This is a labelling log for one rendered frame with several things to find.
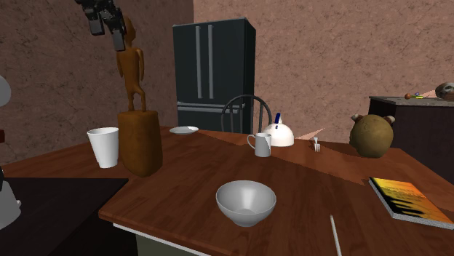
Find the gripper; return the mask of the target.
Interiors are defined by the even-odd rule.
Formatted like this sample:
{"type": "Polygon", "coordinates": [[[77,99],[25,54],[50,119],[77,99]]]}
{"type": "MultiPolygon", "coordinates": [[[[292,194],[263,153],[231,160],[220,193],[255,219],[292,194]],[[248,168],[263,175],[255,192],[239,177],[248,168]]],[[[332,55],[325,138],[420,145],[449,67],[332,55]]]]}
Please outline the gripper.
{"type": "Polygon", "coordinates": [[[117,52],[125,50],[124,35],[127,30],[122,11],[117,10],[114,0],[75,0],[75,2],[82,6],[93,36],[105,34],[104,22],[112,35],[114,49],[117,52]]]}

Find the brown wooden figure statue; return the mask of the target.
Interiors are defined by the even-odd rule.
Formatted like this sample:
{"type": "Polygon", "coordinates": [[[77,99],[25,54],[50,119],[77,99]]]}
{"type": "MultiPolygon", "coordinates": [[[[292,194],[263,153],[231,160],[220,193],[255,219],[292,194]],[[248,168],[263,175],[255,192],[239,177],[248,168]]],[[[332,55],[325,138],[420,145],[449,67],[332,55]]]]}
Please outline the brown wooden figure statue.
{"type": "Polygon", "coordinates": [[[145,75],[142,49],[132,45],[136,30],[125,16],[125,50],[116,53],[119,75],[124,79],[128,109],[117,115],[119,155],[123,165],[138,177],[148,177],[163,165],[159,117],[146,107],[146,94],[140,86],[145,75]]]}

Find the white tall cup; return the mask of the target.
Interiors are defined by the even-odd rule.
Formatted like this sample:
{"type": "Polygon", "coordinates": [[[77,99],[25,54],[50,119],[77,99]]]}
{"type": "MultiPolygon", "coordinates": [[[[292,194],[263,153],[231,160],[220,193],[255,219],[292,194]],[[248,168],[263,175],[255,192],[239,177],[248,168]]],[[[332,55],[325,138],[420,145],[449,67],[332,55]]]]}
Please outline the white tall cup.
{"type": "Polygon", "coordinates": [[[119,129],[102,127],[87,132],[93,153],[102,169],[112,168],[118,164],[119,129]]]}

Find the black refrigerator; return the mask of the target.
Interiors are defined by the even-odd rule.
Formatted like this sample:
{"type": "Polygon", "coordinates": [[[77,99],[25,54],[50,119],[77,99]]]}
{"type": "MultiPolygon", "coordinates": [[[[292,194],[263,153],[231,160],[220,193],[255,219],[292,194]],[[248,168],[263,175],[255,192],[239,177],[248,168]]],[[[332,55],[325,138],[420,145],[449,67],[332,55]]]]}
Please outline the black refrigerator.
{"type": "MultiPolygon", "coordinates": [[[[247,18],[172,27],[178,125],[222,131],[223,106],[255,86],[256,30],[247,18]]],[[[251,99],[233,103],[234,132],[252,131],[251,99]]],[[[228,110],[226,132],[231,132],[228,110]]]]}

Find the small white plate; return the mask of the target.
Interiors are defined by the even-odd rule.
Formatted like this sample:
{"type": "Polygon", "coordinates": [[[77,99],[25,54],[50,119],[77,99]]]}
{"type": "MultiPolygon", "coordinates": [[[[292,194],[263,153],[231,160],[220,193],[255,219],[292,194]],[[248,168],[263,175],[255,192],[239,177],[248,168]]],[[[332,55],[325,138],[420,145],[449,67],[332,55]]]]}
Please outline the small white plate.
{"type": "Polygon", "coordinates": [[[171,133],[174,133],[176,135],[189,135],[194,132],[197,132],[199,130],[198,127],[193,127],[193,126],[181,126],[181,127],[173,127],[170,129],[171,133]]]}

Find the black chair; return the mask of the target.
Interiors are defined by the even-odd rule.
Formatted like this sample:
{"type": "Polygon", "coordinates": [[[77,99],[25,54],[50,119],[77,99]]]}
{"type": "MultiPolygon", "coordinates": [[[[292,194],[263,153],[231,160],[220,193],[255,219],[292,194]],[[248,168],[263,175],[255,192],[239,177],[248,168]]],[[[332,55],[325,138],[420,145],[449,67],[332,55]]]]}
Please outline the black chair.
{"type": "Polygon", "coordinates": [[[258,96],[255,96],[255,95],[239,95],[239,96],[236,96],[234,97],[233,99],[229,100],[224,106],[223,106],[223,109],[221,111],[221,118],[220,118],[220,125],[221,125],[221,129],[223,132],[225,132],[225,127],[224,127],[224,115],[226,114],[226,111],[228,110],[228,116],[230,117],[230,128],[231,128],[231,132],[234,132],[234,107],[233,107],[233,103],[236,101],[236,100],[242,100],[243,98],[249,98],[251,99],[251,103],[250,103],[250,106],[251,106],[251,110],[252,110],[252,107],[253,107],[253,102],[254,100],[257,100],[259,103],[260,103],[260,108],[259,108],[259,127],[258,127],[258,132],[262,132],[262,122],[263,122],[263,109],[266,109],[267,111],[267,114],[268,114],[268,123],[269,124],[272,124],[273,123],[273,117],[272,117],[272,114],[271,114],[271,110],[269,108],[269,106],[266,104],[266,102],[261,99],[260,97],[258,96]]]}

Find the black robot stand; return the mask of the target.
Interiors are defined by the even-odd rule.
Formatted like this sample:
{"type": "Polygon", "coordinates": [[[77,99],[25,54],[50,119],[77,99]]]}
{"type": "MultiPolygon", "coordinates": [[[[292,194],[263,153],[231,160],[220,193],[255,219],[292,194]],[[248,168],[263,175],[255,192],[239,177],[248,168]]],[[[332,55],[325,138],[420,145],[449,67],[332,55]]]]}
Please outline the black robot stand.
{"type": "Polygon", "coordinates": [[[124,178],[9,177],[21,214],[0,230],[0,256],[138,256],[135,235],[98,216],[124,178]]]}

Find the grey mug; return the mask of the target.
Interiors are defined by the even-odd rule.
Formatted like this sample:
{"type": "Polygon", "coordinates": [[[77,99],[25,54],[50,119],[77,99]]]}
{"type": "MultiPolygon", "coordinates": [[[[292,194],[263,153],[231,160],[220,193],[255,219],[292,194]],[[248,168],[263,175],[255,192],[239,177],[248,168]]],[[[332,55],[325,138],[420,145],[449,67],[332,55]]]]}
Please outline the grey mug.
{"type": "Polygon", "coordinates": [[[257,133],[247,136],[247,143],[254,149],[255,155],[258,157],[269,157],[271,155],[271,135],[268,133],[257,133]],[[255,144],[250,142],[250,138],[255,139],[255,144]]]}

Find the white bowl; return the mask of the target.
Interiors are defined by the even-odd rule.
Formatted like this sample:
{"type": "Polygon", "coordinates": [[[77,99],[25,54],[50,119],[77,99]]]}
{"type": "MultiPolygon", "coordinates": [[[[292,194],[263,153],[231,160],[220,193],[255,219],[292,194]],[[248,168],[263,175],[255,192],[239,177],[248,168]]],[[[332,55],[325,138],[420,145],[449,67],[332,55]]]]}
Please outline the white bowl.
{"type": "Polygon", "coordinates": [[[276,194],[267,185],[235,180],[219,187],[215,199],[220,211],[241,227],[252,227],[266,219],[276,206],[276,194]]]}

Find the brown wooden table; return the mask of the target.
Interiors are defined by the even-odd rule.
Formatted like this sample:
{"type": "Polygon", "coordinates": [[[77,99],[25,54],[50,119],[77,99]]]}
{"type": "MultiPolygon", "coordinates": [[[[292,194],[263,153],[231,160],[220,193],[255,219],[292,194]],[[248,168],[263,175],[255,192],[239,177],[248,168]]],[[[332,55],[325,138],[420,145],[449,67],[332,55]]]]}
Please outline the brown wooden table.
{"type": "Polygon", "coordinates": [[[161,130],[163,167],[139,178],[122,165],[101,169],[89,143],[5,166],[8,177],[122,177],[127,184],[100,216],[160,239],[220,256],[336,256],[333,215],[342,256],[454,256],[454,231],[393,219],[368,180],[412,183],[451,220],[454,185],[398,148],[379,159],[347,144],[307,140],[257,157],[243,134],[161,130]],[[217,189],[254,180],[276,194],[274,211],[251,228],[218,209],[217,189]]]}

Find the brown round pot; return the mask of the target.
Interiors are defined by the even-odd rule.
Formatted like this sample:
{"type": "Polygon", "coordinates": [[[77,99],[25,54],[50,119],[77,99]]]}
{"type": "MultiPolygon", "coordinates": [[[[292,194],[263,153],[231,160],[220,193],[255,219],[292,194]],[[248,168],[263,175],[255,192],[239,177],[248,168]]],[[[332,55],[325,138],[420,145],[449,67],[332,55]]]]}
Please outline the brown round pot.
{"type": "Polygon", "coordinates": [[[355,113],[351,119],[354,125],[350,131],[349,144],[357,150],[360,156],[380,158],[390,148],[394,138],[391,125],[395,122],[393,116],[366,116],[355,113]]]}

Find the thin white stick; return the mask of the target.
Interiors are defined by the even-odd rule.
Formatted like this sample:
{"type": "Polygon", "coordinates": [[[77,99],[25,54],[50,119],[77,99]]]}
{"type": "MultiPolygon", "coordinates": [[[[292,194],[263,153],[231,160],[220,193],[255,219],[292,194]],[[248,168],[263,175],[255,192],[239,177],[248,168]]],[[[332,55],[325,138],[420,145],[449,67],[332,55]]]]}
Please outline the thin white stick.
{"type": "Polygon", "coordinates": [[[332,227],[332,234],[333,234],[333,238],[334,238],[334,242],[335,242],[335,248],[336,248],[337,256],[342,256],[341,246],[340,246],[340,243],[339,243],[338,233],[337,233],[337,229],[336,229],[336,226],[335,226],[335,220],[334,220],[333,215],[330,215],[330,223],[331,223],[331,227],[332,227]]]}

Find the dark cabinet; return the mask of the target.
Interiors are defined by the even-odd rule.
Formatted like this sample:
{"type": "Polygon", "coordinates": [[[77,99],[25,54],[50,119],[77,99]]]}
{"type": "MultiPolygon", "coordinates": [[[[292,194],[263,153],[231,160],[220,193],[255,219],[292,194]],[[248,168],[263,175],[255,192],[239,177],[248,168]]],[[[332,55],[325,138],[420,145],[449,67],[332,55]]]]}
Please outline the dark cabinet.
{"type": "Polygon", "coordinates": [[[454,82],[401,97],[371,96],[369,114],[393,116],[393,148],[405,153],[454,185],[454,82]]]}

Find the orange and black book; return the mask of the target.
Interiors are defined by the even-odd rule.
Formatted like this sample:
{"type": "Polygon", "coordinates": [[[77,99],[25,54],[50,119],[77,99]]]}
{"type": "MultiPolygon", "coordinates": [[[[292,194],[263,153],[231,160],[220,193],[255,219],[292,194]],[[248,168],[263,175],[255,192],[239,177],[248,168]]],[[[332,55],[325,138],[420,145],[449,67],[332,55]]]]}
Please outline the orange and black book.
{"type": "Polygon", "coordinates": [[[369,184],[393,219],[454,230],[454,222],[412,183],[370,177],[369,184]]]}

